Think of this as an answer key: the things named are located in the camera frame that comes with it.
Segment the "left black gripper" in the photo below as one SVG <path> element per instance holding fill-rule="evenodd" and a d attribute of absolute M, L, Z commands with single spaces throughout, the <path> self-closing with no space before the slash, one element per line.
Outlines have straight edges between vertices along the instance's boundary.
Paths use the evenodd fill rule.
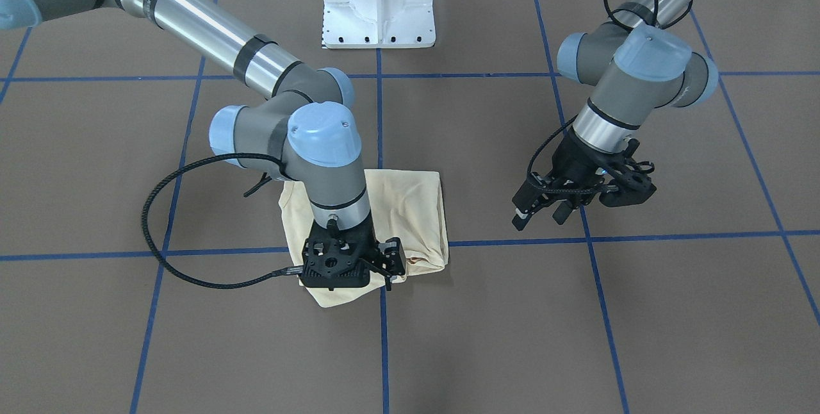
<path fill-rule="evenodd" d="M 566 133 L 562 129 L 557 130 L 542 143 L 531 160 L 535 161 L 556 137 L 561 137 L 561 142 L 553 152 L 551 171 L 544 176 L 532 171 L 512 197 L 515 207 L 512 224 L 519 232 L 524 230 L 535 213 L 552 204 L 557 203 L 554 216 L 569 216 L 580 207 L 588 206 L 595 197 L 600 197 L 611 181 L 600 165 L 606 155 L 615 153 L 598 151 L 586 145 L 571 129 Z"/>

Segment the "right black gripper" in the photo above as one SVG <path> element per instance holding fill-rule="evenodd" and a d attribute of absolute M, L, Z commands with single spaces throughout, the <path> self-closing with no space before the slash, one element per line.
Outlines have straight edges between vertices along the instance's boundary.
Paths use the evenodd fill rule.
<path fill-rule="evenodd" d="M 400 238 L 377 245 L 372 220 L 333 231 L 317 222 L 311 225 L 311 271 L 317 274 L 377 272 L 389 292 L 393 281 L 407 274 L 407 260 Z"/>

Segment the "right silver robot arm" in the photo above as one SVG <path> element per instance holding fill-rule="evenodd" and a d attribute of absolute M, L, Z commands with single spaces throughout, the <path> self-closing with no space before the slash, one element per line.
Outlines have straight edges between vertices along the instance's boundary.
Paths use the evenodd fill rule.
<path fill-rule="evenodd" d="M 257 107 L 220 108 L 208 128 L 213 155 L 167 175 L 147 196 L 141 230 L 164 270 L 217 290 L 285 275 L 328 291 L 363 288 L 379 275 L 390 289 L 406 274 L 401 239 L 381 241 L 375 233 L 361 137 L 351 110 L 355 90 L 342 70 L 310 67 L 214 0 L 2 0 L 2 29 L 35 28 L 103 8 L 119 9 L 172 35 L 200 55 L 203 67 L 222 69 L 223 80 L 241 83 L 263 99 Z M 260 172 L 258 185 L 246 197 L 270 181 L 304 185 L 309 228 L 297 247 L 298 264 L 242 282 L 212 283 L 177 270 L 156 247 L 149 227 L 155 198 L 187 172 L 220 161 Z"/>

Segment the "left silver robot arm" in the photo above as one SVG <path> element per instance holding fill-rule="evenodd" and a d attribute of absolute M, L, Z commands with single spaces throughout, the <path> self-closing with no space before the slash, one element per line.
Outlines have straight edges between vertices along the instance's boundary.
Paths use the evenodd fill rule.
<path fill-rule="evenodd" d="M 577 116 L 554 133 L 561 142 L 551 171 L 525 172 L 512 198 L 517 230 L 550 206 L 556 206 L 553 220 L 563 224 L 594 199 L 610 208 L 636 206 L 656 192 L 653 163 L 634 158 L 638 129 L 656 108 L 700 103 L 718 84 L 714 62 L 669 31 L 692 2 L 627 0 L 612 7 L 604 1 L 604 23 L 562 41 L 559 73 L 593 90 Z"/>

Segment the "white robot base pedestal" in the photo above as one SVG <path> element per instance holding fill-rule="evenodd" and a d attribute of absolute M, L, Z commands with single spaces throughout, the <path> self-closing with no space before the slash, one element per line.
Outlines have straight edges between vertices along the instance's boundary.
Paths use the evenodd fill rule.
<path fill-rule="evenodd" d="M 323 0 L 326 49 L 423 49 L 436 43 L 434 0 Z"/>

